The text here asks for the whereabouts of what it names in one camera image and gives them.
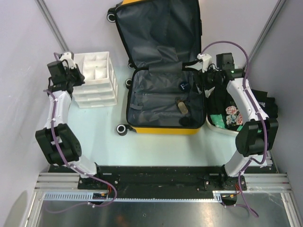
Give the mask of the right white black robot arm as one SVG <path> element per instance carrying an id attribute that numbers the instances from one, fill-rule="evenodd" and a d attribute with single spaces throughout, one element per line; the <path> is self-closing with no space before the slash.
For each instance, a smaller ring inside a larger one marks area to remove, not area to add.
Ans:
<path id="1" fill-rule="evenodd" d="M 270 119 L 258 104 L 247 74 L 236 76 L 235 71 L 224 68 L 220 71 L 220 83 L 234 99 L 243 122 L 243 128 L 235 139 L 237 150 L 223 165 L 224 174 L 218 178 L 218 184 L 224 190 L 235 185 L 235 177 L 240 177 L 252 161 L 264 164 L 278 129 L 277 120 Z"/>

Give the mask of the white plastic drawer organizer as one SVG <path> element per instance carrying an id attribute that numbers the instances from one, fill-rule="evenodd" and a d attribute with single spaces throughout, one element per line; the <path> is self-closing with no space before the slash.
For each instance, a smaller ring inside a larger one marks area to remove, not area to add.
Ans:
<path id="1" fill-rule="evenodd" d="M 77 53 L 74 61 L 85 77 L 74 87 L 73 100 L 79 108 L 114 106 L 118 103 L 118 83 L 109 52 Z"/>

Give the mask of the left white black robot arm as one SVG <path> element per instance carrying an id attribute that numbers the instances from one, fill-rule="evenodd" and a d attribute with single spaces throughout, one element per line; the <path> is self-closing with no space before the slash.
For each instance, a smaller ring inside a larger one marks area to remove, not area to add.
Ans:
<path id="1" fill-rule="evenodd" d="M 64 166 L 88 178 L 94 189 L 105 183 L 103 175 L 97 173 L 97 165 L 82 154 L 81 144 L 68 126 L 68 114 L 74 87 L 85 83 L 78 65 L 68 60 L 53 61 L 47 65 L 50 77 L 44 90 L 49 99 L 47 121 L 35 132 L 36 141 L 47 162 L 53 166 Z"/>

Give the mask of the yellow Pikachu hard-shell suitcase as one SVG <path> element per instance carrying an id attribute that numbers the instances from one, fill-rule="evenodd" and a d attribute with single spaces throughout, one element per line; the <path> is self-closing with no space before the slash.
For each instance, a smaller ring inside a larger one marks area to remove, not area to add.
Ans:
<path id="1" fill-rule="evenodd" d="M 202 51 L 202 22 L 197 0 L 124 0 L 107 11 L 115 23 L 134 70 L 125 81 L 128 90 L 126 123 L 116 132 L 196 134 L 206 120 L 205 90 L 197 55 Z M 179 84 L 191 85 L 182 92 Z M 180 112 L 181 99 L 188 114 Z M 190 125 L 179 124 L 182 117 Z"/>

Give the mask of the green cloth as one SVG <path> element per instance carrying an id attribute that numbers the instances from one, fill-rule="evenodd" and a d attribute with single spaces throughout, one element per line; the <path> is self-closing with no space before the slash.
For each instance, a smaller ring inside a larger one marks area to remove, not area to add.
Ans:
<path id="1" fill-rule="evenodd" d="M 210 115 L 210 119 L 212 121 L 213 126 L 217 128 L 225 129 L 225 123 L 222 114 L 212 114 Z"/>

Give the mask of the small beige bottle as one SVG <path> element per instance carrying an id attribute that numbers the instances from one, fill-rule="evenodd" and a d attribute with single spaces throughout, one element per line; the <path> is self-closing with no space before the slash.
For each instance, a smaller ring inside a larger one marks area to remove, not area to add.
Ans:
<path id="1" fill-rule="evenodd" d="M 176 104 L 182 114 L 184 114 L 184 115 L 188 114 L 188 109 L 187 109 L 185 103 L 181 99 L 177 98 Z"/>

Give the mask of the black floral print t-shirt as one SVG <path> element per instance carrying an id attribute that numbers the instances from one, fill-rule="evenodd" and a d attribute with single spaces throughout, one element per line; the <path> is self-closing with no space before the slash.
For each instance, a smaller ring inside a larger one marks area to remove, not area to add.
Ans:
<path id="1" fill-rule="evenodd" d="M 275 98 L 268 97 L 267 92 L 252 90 L 258 104 L 270 118 L 278 117 Z M 207 98 L 208 116 L 222 114 L 225 128 L 240 131 L 243 127 L 242 115 L 231 95 L 222 87 L 215 87 Z"/>

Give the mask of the dark blue round tin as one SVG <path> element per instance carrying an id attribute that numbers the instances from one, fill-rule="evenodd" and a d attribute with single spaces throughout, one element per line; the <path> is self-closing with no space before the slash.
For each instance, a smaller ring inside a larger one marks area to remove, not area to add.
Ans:
<path id="1" fill-rule="evenodd" d="M 191 85 L 188 82 L 183 81 L 179 84 L 179 89 L 182 92 L 189 92 L 191 90 Z"/>

